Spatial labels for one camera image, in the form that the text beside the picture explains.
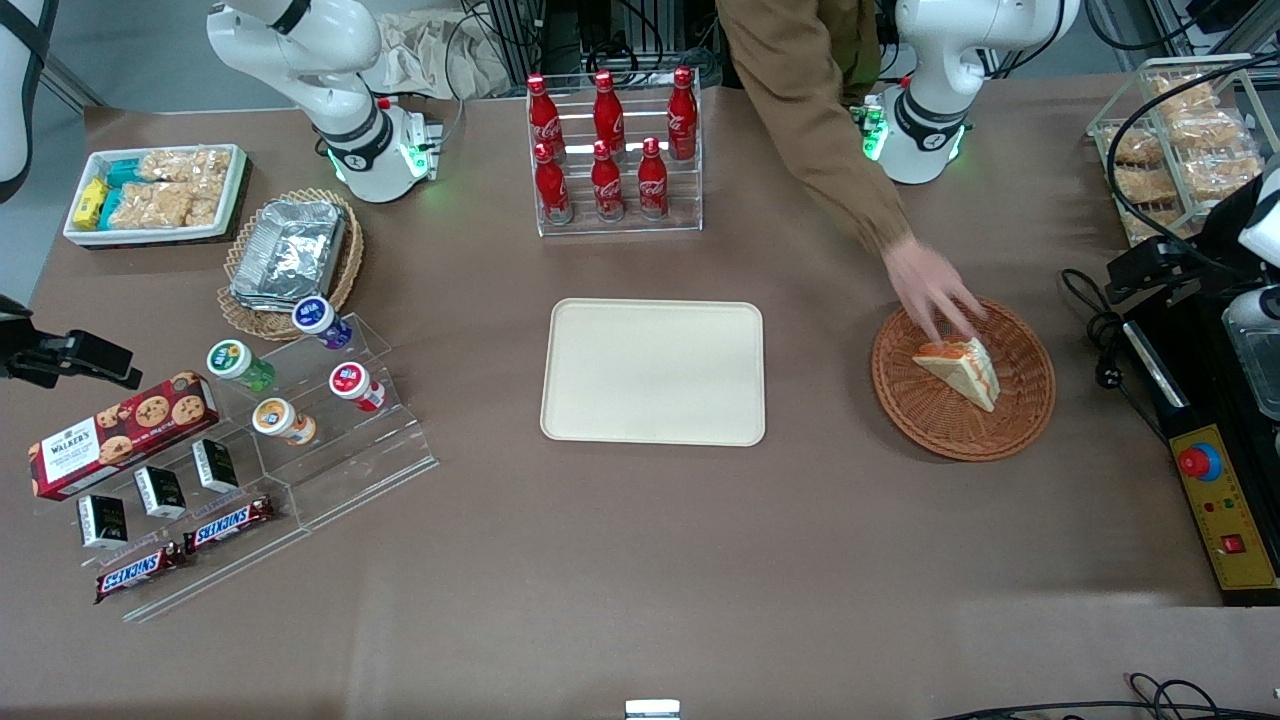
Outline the bare person hand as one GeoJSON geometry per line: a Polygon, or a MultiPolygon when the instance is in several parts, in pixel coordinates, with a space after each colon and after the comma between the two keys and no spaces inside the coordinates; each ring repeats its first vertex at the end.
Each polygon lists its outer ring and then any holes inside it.
{"type": "Polygon", "coordinates": [[[902,309],[928,341],[942,340],[940,318],[956,336],[965,340],[978,336],[972,319],[986,316],[986,310],[947,258],[908,236],[886,249],[882,260],[902,309]]]}

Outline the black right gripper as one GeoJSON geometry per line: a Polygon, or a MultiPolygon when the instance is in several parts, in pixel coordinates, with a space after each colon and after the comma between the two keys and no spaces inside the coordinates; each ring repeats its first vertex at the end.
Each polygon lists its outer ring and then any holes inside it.
{"type": "Polygon", "coordinates": [[[138,389],[143,373],[133,352],[88,332],[54,334],[35,328],[32,311],[1,296],[1,375],[45,389],[64,375],[84,375],[138,389]]]}

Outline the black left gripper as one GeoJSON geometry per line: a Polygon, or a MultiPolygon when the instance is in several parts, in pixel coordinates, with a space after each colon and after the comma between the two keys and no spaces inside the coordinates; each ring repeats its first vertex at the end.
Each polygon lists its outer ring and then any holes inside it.
{"type": "Polygon", "coordinates": [[[1140,291],[1183,284],[1184,274],[1199,282],[1199,293],[1220,301],[1262,286],[1265,261],[1239,241],[1261,190],[1262,182],[1253,179],[1219,202],[1190,238],[1194,252],[1187,243],[1151,236],[1108,261],[1107,301],[1123,304],[1140,291]]]}

